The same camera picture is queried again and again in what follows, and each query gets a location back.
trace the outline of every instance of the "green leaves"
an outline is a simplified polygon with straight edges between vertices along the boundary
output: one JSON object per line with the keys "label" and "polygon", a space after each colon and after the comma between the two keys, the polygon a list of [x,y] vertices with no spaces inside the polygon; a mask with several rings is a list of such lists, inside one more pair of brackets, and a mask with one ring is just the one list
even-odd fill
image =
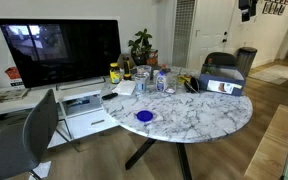
{"label": "green leaves", "polygon": [[128,46],[132,46],[131,54],[132,55],[146,55],[148,56],[149,51],[151,50],[152,45],[149,43],[149,38],[153,38],[152,35],[147,34],[147,29],[144,31],[139,31],[135,34],[139,36],[135,41],[129,40]]}

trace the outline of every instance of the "chair back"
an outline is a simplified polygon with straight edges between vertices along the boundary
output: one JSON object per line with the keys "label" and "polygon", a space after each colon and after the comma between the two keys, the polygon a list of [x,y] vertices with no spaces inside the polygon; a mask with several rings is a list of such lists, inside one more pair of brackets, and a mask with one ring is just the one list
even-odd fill
{"label": "chair back", "polygon": [[236,58],[232,54],[224,52],[210,53],[205,59],[205,64],[208,63],[208,59],[210,58],[212,59],[213,65],[236,66]]}
{"label": "chair back", "polygon": [[57,124],[57,105],[50,89],[31,111],[23,128],[24,147],[33,161],[40,163]]}

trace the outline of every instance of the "gray chair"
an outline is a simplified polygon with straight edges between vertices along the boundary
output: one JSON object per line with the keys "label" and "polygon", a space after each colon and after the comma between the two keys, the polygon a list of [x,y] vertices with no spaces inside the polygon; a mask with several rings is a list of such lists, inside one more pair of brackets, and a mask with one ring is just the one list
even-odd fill
{"label": "gray chair", "polygon": [[236,66],[237,61],[235,56],[224,52],[212,52],[207,55],[205,59],[205,64],[208,63],[208,59],[212,59],[213,65],[223,65],[223,66]]}
{"label": "gray chair", "polygon": [[10,125],[0,132],[0,179],[27,171],[40,179],[33,169],[40,164],[54,132],[70,143],[56,129],[57,124],[57,106],[53,90],[50,89],[24,124]]}

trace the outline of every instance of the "television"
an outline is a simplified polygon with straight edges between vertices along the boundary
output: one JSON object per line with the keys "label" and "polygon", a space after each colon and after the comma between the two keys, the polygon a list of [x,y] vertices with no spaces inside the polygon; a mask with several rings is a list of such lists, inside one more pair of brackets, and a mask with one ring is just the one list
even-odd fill
{"label": "television", "polygon": [[109,75],[121,54],[117,20],[4,19],[25,88]]}

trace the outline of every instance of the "potted plant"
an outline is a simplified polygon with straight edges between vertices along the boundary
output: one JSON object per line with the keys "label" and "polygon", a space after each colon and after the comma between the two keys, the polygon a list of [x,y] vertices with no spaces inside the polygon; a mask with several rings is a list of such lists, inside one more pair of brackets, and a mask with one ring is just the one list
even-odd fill
{"label": "potted plant", "polygon": [[138,39],[135,41],[129,40],[128,46],[131,46],[131,56],[134,59],[136,65],[145,65],[152,45],[148,39],[152,38],[152,35],[147,33],[147,29],[139,31],[135,34]]}

